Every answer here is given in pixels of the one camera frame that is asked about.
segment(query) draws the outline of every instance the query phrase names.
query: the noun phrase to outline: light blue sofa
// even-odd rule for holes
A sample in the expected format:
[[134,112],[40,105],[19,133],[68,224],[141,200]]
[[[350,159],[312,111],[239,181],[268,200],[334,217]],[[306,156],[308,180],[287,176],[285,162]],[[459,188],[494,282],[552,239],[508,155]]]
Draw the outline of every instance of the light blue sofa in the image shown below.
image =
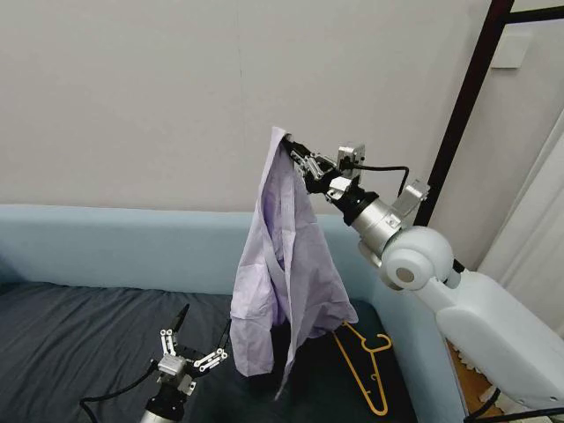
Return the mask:
[[[250,213],[0,205],[0,283],[158,288],[231,293]],[[456,376],[434,318],[409,293],[391,291],[338,216],[320,216],[352,298],[374,306],[391,336],[421,423],[461,422]]]

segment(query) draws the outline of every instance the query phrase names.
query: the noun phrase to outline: black cable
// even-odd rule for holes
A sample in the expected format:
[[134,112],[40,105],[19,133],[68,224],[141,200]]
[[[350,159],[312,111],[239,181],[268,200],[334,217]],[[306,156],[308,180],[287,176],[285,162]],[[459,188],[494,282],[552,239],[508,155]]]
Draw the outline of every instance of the black cable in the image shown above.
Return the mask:
[[479,407],[475,412],[471,412],[464,419],[464,423],[470,423],[476,421],[476,418],[487,412],[492,407],[492,405],[495,404],[495,401],[497,401],[497,398],[500,397],[500,394],[501,391],[498,388],[496,388],[492,396],[487,401],[485,401],[485,403],[481,407]]
[[404,177],[402,179],[402,183],[399,186],[399,191],[397,192],[398,197],[400,196],[400,194],[404,190],[405,182],[407,181],[407,176],[409,176],[409,167],[407,167],[407,166],[374,167],[374,166],[364,166],[364,165],[356,165],[356,164],[351,164],[349,166],[353,167],[355,169],[368,170],[368,171],[371,171],[371,172],[390,172],[390,171],[394,171],[394,170],[403,170],[404,171]]
[[473,421],[476,423],[498,423],[502,421],[532,419],[533,417],[558,416],[559,414],[564,414],[564,407],[545,408],[544,410],[533,410],[531,412],[515,412],[513,414],[506,414],[505,416],[483,417]]
[[464,419],[464,423],[496,423],[505,421],[515,421],[520,419],[532,419],[533,417],[548,417],[557,416],[559,414],[564,414],[564,407],[559,408],[545,408],[544,410],[532,410],[530,412],[516,412],[513,414],[506,414],[504,416],[493,416],[493,417],[482,417],[478,419],[479,416],[488,411],[492,405],[495,404],[497,398],[500,396],[501,391],[495,389],[492,396],[482,405],[477,411],[471,413]]
[[221,333],[221,337],[219,338],[218,348],[222,348],[223,350],[227,349],[229,345],[229,330],[231,329],[231,319],[229,319],[226,323],[226,326],[223,328],[223,332]]
[[132,390],[133,388],[138,386],[139,383],[141,383],[147,377],[149,377],[151,375],[151,373],[154,372],[156,369],[157,369],[157,361],[151,360],[151,364],[149,365],[149,367],[147,368],[145,373],[141,377],[139,377],[136,381],[134,381],[132,384],[126,386],[125,388],[117,390],[116,392],[112,392],[111,394],[101,395],[99,397],[80,398],[80,401],[78,401],[78,404],[80,405],[80,408],[82,408],[85,411],[85,413],[88,415],[88,417],[90,418],[90,421],[92,423],[98,423],[96,416],[94,416],[94,413],[92,412],[90,407],[88,405],[86,405],[86,403],[97,403],[99,401],[106,401],[107,399],[111,399],[111,398],[115,398],[117,396],[120,396],[121,394],[127,392],[128,390]]

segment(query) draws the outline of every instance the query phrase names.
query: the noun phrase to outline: lavender shirt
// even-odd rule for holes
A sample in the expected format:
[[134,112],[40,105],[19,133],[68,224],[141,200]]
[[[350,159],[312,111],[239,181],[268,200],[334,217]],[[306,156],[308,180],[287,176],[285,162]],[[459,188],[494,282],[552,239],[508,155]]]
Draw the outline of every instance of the lavender shirt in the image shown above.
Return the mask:
[[285,377],[307,338],[358,321],[317,225],[308,193],[272,129],[245,249],[231,302],[235,365],[245,376],[270,373],[271,326],[290,322]]

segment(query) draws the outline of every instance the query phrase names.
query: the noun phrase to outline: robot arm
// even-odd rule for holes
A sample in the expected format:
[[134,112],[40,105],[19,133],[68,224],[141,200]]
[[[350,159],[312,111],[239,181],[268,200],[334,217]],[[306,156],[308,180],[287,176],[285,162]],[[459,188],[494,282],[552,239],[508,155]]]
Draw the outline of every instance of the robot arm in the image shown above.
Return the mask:
[[415,181],[392,205],[360,187],[364,147],[341,147],[337,161],[282,141],[311,193],[322,193],[359,233],[362,255],[395,290],[413,292],[437,326],[490,382],[530,408],[564,405],[564,341],[486,275],[461,269],[449,242],[405,218],[427,197]]

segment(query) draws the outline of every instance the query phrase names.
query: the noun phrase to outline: yellow clothes hanger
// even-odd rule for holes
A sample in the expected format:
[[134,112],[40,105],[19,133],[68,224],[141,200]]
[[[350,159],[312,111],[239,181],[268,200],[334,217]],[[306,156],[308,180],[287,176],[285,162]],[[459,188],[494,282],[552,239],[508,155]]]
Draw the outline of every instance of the yellow clothes hanger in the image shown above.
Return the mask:
[[343,357],[345,357],[346,364],[348,364],[349,368],[351,369],[352,375],[354,376],[356,383],[359,385],[359,388],[360,388],[360,391],[362,392],[362,395],[367,400],[367,403],[368,403],[368,406],[370,407],[370,410],[372,410],[372,412],[377,416],[385,416],[386,414],[388,414],[388,403],[386,402],[386,396],[384,394],[384,388],[382,386],[382,379],[380,378],[380,372],[378,371],[378,366],[376,365],[375,355],[376,355],[376,353],[379,353],[381,351],[389,350],[391,348],[391,339],[388,336],[383,335],[382,333],[379,333],[376,336],[379,337],[379,338],[385,339],[387,341],[387,344],[384,345],[384,346],[379,346],[377,348],[368,348],[366,346],[367,339],[364,338],[361,334],[359,334],[359,332],[356,331],[348,322],[344,322],[343,326],[345,326],[346,328],[351,330],[352,333],[354,333],[354,335],[356,335],[360,339],[360,345],[362,346],[362,349],[370,354],[370,358],[372,360],[372,366],[374,367],[374,373],[372,375],[370,375],[370,378],[373,381],[376,381],[376,383],[378,384],[378,390],[380,391],[380,397],[382,398],[382,407],[383,408],[381,410],[376,409],[376,407],[372,403],[372,399],[370,399],[370,396],[368,395],[368,394],[371,394],[372,391],[367,390],[364,387],[364,385],[362,384],[362,381],[360,380],[359,375],[358,375],[356,369],[354,368],[353,363],[351,362],[351,359],[349,358],[348,354],[346,353],[346,350],[343,347],[343,344],[341,344],[341,341],[339,340],[337,334],[335,332],[333,332],[333,337],[335,338],[335,341],[337,342],[338,348],[339,348],[339,350],[341,350]]

